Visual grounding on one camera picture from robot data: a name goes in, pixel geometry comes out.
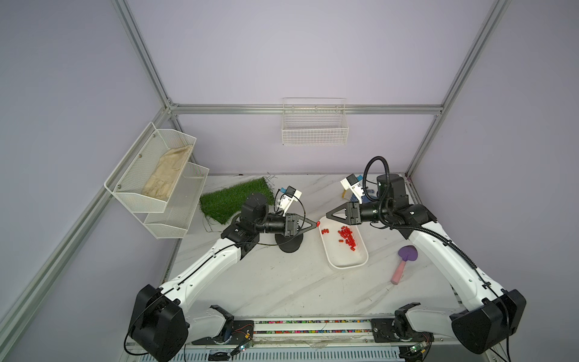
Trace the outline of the black round screw base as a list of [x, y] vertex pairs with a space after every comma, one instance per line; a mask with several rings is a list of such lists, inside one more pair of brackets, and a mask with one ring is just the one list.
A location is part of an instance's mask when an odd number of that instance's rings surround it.
[[300, 249], [303, 238], [303, 235], [295, 235], [293, 237], [286, 237], [282, 234], [274, 235], [277, 246], [285, 253], [295, 253]]

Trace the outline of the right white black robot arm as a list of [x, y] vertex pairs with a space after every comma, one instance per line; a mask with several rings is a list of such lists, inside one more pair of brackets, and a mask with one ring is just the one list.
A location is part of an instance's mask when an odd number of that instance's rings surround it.
[[526, 299], [517, 290], [508, 291], [489, 277], [444, 231], [424, 205], [410, 203], [405, 181], [396, 174], [377, 178], [377, 194], [364, 202], [366, 181], [351, 174], [343, 189], [356, 198], [329, 211], [327, 218], [348, 226], [378, 223], [399, 232], [426, 256], [449, 282], [459, 307], [426, 309], [409, 303], [396, 310], [393, 331], [409, 341], [422, 333], [456, 338], [468, 351], [482, 354], [517, 332]]

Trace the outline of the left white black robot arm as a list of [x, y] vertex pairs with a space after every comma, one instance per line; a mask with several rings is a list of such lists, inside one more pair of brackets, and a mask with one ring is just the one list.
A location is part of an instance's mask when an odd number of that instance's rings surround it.
[[305, 214], [270, 212], [261, 193], [247, 197], [220, 239], [185, 271], [159, 287], [150, 284], [138, 292], [126, 339], [132, 339], [157, 361], [169, 361], [183, 348], [202, 339], [226, 344], [235, 335], [232, 314], [212, 305], [209, 314], [190, 318], [187, 313], [210, 283], [240, 262], [259, 244], [262, 234], [274, 234], [276, 247], [298, 244], [319, 224]]

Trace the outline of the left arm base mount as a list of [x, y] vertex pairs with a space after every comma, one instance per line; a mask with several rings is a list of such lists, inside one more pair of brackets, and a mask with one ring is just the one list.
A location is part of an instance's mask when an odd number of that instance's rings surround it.
[[238, 320], [219, 305], [189, 321], [188, 345], [233, 345], [243, 336], [253, 336], [255, 321]]

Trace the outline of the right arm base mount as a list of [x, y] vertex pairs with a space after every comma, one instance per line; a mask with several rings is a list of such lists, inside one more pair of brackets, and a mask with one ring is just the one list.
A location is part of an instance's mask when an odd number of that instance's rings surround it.
[[374, 341], [376, 343], [431, 342], [434, 337], [432, 333], [418, 332], [410, 326], [407, 312], [416, 306], [420, 306], [420, 303], [409, 303], [387, 318], [371, 319]]

